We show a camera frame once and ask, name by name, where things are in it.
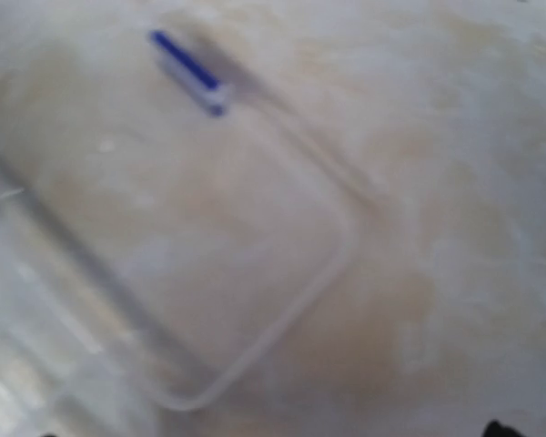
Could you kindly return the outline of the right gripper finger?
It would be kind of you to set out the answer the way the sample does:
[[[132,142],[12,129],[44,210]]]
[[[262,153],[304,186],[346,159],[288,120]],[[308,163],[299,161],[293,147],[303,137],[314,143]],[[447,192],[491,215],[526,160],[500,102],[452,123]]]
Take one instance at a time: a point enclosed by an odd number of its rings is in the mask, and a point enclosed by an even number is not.
[[[515,428],[502,424],[497,420],[490,421],[482,435],[482,437],[525,437],[525,435]]]

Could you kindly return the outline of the clear plastic pill organizer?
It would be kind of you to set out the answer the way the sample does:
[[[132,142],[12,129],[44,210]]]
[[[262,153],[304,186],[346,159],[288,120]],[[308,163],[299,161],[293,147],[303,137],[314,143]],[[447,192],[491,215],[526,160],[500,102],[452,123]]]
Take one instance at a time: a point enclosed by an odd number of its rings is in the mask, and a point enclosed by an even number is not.
[[[178,435],[356,239],[316,149],[197,37],[0,26],[0,436]]]

